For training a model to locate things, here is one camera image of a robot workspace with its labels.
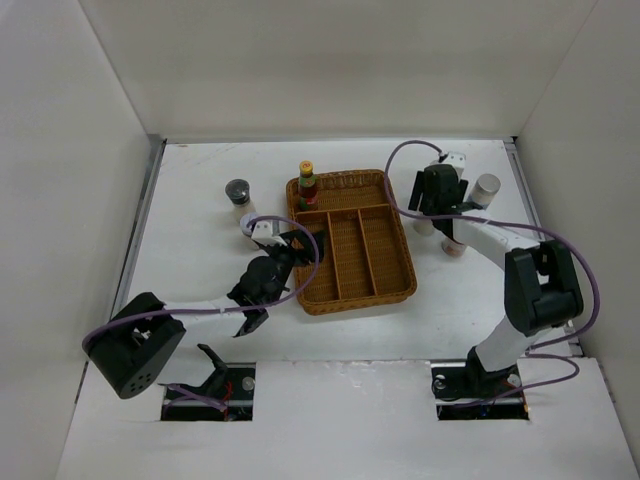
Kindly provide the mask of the yellow cap red sauce bottle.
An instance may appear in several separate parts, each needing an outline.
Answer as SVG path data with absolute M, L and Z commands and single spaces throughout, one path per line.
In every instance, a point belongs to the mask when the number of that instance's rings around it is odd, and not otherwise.
M 303 211 L 317 207 L 317 182 L 311 161 L 305 160 L 299 164 L 298 195 L 300 208 Z

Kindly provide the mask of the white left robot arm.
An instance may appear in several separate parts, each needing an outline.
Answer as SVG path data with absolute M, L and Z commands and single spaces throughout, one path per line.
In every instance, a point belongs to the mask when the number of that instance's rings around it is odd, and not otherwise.
M 143 292 L 108 323 L 88 333 L 82 349 L 121 399 L 146 390 L 160 376 L 187 328 L 213 326 L 222 336 L 240 338 L 269 318 L 268 309 L 301 294 L 311 281 L 294 291 L 286 283 L 296 268 L 316 273 L 324 259 L 326 232 L 310 232 L 300 224 L 281 233 L 278 221 L 259 221 L 248 228 L 249 241 L 263 253 L 247 265 L 225 296 L 195 304 L 170 306 Z

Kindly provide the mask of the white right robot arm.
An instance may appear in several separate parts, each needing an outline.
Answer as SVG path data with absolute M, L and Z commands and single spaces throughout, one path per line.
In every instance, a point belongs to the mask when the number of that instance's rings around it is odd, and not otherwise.
M 435 163 L 417 173 L 408 205 L 446 239 L 473 248 L 504 273 L 503 319 L 470 349 L 463 366 L 433 371 L 434 394 L 445 401 L 508 395 L 518 359 L 584 309 L 568 246 L 552 237 L 527 238 L 520 227 L 492 219 L 465 200 L 467 186 L 454 166 Z

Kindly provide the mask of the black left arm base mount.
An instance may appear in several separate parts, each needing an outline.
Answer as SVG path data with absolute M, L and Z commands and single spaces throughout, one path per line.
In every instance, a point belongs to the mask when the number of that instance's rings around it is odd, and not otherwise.
M 198 344 L 212 364 L 200 385 L 166 388 L 161 421 L 238 422 L 253 419 L 256 388 L 255 363 L 226 363 L 211 347 Z

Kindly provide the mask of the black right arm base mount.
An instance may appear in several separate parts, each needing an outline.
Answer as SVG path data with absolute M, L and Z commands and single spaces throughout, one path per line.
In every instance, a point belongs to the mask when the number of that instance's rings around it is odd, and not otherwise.
M 506 393 L 522 385 L 516 365 L 477 376 L 464 362 L 431 365 L 431 390 L 440 421 L 529 419 L 524 394 Z

